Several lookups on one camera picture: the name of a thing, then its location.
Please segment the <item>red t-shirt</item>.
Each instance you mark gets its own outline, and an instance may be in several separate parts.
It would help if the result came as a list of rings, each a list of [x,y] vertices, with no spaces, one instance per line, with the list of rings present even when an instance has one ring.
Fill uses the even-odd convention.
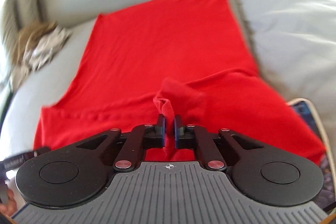
[[[97,17],[62,98],[41,108],[34,147],[58,149],[97,133],[166,118],[147,161],[192,161],[173,120],[229,128],[319,164],[325,147],[260,76],[228,0],[152,0]]]

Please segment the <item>beige crumpled clothes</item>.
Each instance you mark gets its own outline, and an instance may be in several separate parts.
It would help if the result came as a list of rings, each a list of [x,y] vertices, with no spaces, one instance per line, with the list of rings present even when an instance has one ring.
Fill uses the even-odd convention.
[[[72,31],[57,26],[52,32],[44,35],[37,47],[23,56],[21,65],[16,65],[11,72],[10,84],[12,91],[17,91],[31,73],[35,73],[50,63],[55,55],[64,47],[71,37]]]

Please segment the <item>grey pillow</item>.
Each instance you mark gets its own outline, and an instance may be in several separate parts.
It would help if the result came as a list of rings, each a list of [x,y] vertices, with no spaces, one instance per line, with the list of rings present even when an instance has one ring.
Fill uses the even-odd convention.
[[[264,78],[335,126],[335,0],[239,0]]]

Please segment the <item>tan crumpled garment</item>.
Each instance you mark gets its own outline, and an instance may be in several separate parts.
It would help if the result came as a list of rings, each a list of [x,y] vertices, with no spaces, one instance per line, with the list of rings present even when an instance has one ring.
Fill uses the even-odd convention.
[[[26,52],[34,50],[39,40],[57,27],[56,22],[35,21],[29,26],[23,27],[15,36],[13,50],[10,50],[11,65],[21,65]]]

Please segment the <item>beige back cushion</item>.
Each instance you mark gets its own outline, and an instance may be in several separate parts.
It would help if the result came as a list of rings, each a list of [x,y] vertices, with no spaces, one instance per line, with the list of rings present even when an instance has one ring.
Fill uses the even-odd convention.
[[[38,0],[5,0],[1,8],[1,43],[10,53],[19,30],[41,21]]]

